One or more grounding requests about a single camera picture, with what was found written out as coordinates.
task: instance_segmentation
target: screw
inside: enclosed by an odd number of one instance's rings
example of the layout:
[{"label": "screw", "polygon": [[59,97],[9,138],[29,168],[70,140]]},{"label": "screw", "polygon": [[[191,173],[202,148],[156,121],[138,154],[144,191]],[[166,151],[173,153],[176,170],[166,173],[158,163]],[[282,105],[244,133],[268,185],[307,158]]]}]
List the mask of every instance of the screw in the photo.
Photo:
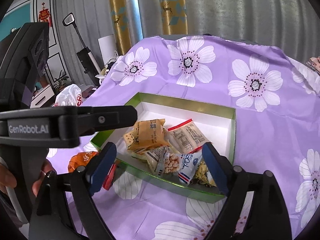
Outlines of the screw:
[{"label": "screw", "polygon": [[234,167],[233,167],[233,170],[234,170],[235,172],[241,172],[241,171],[242,171],[242,168],[241,168],[240,166],[234,166]]},{"label": "screw", "polygon": [[78,168],[77,168],[77,171],[78,172],[83,172],[85,170],[85,167],[84,166],[79,166]]},{"label": "screw", "polygon": [[273,173],[271,171],[265,171],[265,174],[268,176],[268,177],[272,177],[273,176]]},{"label": "screw", "polygon": [[103,115],[101,115],[99,116],[98,121],[99,123],[104,123],[106,121],[106,118]]}]

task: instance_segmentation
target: drawer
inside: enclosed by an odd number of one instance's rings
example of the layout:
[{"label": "drawer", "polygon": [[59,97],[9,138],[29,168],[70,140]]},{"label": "drawer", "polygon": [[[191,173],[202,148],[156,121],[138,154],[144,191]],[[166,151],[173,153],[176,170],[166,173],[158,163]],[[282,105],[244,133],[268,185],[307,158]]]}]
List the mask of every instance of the drawer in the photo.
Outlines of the drawer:
[{"label": "drawer", "polygon": [[31,101],[30,108],[41,107],[47,100],[54,96],[54,92],[50,85],[40,91]]}]

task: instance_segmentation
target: chinese knot decoration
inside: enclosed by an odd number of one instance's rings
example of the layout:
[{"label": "chinese knot decoration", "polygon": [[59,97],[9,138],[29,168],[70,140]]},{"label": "chinese knot decoration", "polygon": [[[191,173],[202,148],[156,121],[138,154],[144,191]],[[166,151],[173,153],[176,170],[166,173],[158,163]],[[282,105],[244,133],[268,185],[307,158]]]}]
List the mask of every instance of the chinese knot decoration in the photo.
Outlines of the chinese knot decoration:
[{"label": "chinese knot decoration", "polygon": [[39,22],[47,22],[52,27],[51,15],[48,8],[45,8],[45,3],[42,3],[42,10],[39,12]]}]

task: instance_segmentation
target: hand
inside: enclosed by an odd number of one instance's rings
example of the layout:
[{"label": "hand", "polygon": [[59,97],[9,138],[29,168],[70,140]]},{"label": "hand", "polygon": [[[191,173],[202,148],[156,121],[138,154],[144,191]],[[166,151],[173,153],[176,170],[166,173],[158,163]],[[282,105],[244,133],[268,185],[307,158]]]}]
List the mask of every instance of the hand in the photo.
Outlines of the hand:
[{"label": "hand", "polygon": [[[44,176],[49,171],[55,171],[52,164],[46,159],[42,165],[40,178],[32,185],[32,191],[35,196],[38,195]],[[0,164],[0,190],[8,194],[6,187],[15,188],[17,186],[16,178],[3,165]]]}]

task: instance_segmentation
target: white lampshade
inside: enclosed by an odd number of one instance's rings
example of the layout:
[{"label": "white lampshade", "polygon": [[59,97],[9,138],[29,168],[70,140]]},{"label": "white lampshade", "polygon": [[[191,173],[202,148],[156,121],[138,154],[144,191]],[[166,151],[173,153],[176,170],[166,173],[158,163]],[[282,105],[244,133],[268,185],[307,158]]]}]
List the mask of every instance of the white lampshade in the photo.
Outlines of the white lampshade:
[{"label": "white lampshade", "polygon": [[115,36],[112,34],[99,38],[98,42],[102,54],[103,64],[106,65],[110,59],[117,57]]}]

